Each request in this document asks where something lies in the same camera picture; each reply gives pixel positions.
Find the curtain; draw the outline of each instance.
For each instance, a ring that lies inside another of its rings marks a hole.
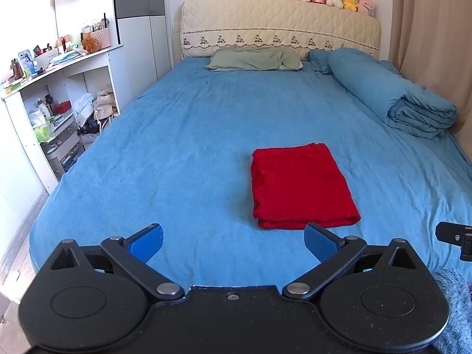
[[[389,57],[456,105],[451,132],[472,162],[472,0],[393,0]]]

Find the silver screw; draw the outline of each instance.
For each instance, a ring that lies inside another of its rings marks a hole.
[[[176,295],[180,290],[180,286],[177,283],[164,282],[157,286],[156,290],[162,295]]]
[[[287,286],[287,291],[294,295],[303,295],[310,291],[310,287],[303,282],[293,282]]]

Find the cream headboard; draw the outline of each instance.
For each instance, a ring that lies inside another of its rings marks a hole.
[[[228,45],[311,49],[353,47],[378,58],[381,25],[374,17],[293,0],[187,0],[180,40],[184,57],[211,56]]]

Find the white desk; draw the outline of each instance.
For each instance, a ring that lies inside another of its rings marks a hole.
[[[121,114],[133,101],[123,45],[60,64],[3,98],[24,151],[49,194],[57,186],[58,180],[36,139],[23,101],[38,89],[47,86],[49,93],[58,103],[70,101],[73,105],[87,93],[83,73],[102,67],[108,68],[116,106]]]

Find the red blanket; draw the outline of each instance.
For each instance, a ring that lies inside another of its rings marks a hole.
[[[325,144],[257,149],[253,216],[265,229],[353,225],[360,220],[345,178]]]

